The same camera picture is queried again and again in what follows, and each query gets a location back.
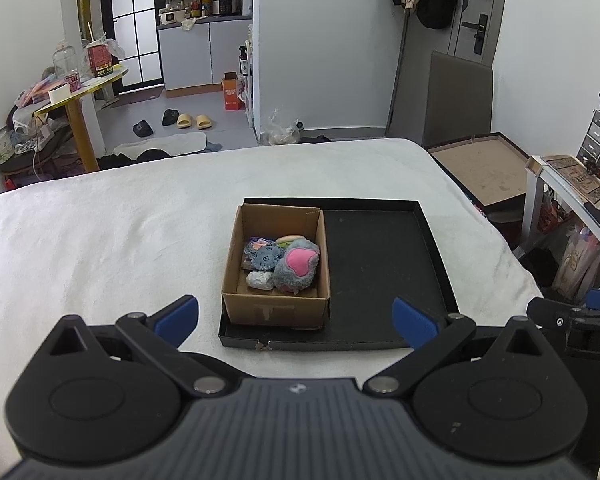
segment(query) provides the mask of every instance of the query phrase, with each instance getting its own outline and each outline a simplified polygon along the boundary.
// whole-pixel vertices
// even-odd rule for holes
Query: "door lock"
[[[484,48],[484,38],[487,35],[487,22],[489,21],[489,17],[486,14],[481,14],[478,23],[470,23],[470,22],[461,22],[461,27],[472,28],[476,31],[474,38],[474,54],[478,56],[482,55],[482,49]]]

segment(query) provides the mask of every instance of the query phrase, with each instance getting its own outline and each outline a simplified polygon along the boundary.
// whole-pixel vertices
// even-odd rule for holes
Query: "gray plush toy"
[[[294,240],[286,248],[273,270],[273,284],[282,292],[297,294],[308,288],[315,277],[320,248],[305,238]]]

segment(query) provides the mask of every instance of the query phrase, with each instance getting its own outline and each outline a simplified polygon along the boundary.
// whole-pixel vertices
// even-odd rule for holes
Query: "cabinet door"
[[[210,23],[213,82],[221,83],[225,72],[240,73],[240,46],[249,37],[251,20]]]
[[[160,54],[166,90],[211,84],[208,23],[189,31],[180,27],[161,30]]]

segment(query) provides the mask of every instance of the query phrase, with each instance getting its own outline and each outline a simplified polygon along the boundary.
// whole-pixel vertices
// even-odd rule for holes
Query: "white bedsheet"
[[[523,314],[540,292],[503,238],[432,158],[408,140],[271,146],[189,155],[43,182],[0,195],[0,475],[18,454],[6,395],[59,317],[107,324],[195,295],[200,322],[182,349],[251,374],[354,376],[406,350],[256,352],[218,339],[220,286],[246,196],[419,200],[460,312],[481,324]]]

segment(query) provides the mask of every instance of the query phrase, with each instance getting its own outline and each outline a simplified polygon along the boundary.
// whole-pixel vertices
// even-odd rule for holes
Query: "yellow slipper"
[[[207,128],[211,128],[211,119],[209,119],[206,115],[199,115],[196,117],[196,126],[199,130],[206,130]]]
[[[178,117],[179,128],[190,128],[191,127],[191,116],[189,114],[180,114]]]

